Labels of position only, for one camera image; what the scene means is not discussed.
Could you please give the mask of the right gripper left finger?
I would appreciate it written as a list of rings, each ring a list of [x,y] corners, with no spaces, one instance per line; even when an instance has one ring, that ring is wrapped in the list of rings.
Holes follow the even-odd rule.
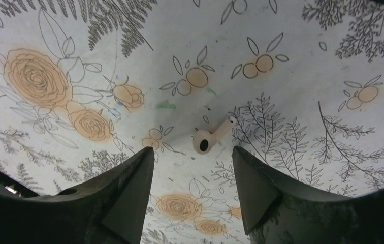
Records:
[[[145,147],[57,195],[0,190],[0,243],[140,243],[153,171]]]

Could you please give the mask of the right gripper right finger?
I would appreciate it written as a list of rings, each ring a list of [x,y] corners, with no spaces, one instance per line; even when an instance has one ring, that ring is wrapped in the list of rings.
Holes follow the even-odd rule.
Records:
[[[252,243],[384,243],[384,189],[340,196],[291,178],[242,147],[232,157]]]

